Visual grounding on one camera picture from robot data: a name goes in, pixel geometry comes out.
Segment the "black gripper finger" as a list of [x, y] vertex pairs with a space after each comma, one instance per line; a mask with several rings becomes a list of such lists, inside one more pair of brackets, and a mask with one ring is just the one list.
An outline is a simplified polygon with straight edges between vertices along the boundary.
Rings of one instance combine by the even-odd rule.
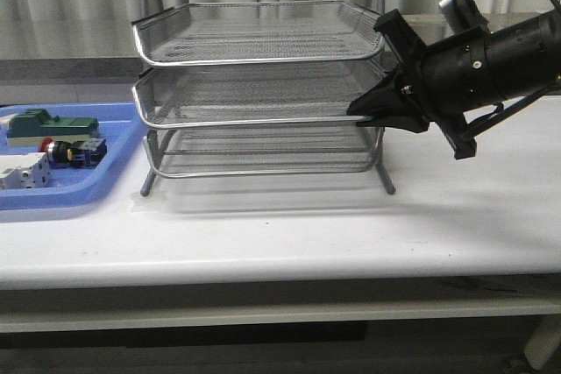
[[395, 87], [395, 74], [387, 74], [378, 84], [353, 100], [346, 110], [348, 116], [398, 115], [404, 111], [401, 94]]
[[356, 104], [355, 114], [370, 117], [368, 121], [359, 122], [360, 127], [394, 128], [422, 133], [430, 126], [423, 113], [411, 103], [378, 106]]

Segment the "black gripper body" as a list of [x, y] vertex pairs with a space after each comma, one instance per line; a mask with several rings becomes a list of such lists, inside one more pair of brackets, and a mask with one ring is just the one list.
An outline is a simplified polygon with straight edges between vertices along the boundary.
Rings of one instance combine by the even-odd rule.
[[374, 30], [384, 35], [410, 86], [410, 98], [425, 119], [435, 123], [450, 143], [455, 159], [475, 156], [473, 135], [465, 135], [464, 113], [491, 103], [485, 89], [484, 25], [474, 25], [427, 45], [398, 10], [382, 15]]

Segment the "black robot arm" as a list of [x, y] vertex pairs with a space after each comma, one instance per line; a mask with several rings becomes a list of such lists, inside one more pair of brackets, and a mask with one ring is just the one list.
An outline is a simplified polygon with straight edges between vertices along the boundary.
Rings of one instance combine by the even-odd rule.
[[556, 11], [497, 32], [475, 25], [431, 45], [397, 10], [382, 15], [374, 29], [398, 63], [350, 103], [348, 115], [414, 133], [435, 123], [455, 159], [473, 157], [476, 136], [560, 88]]

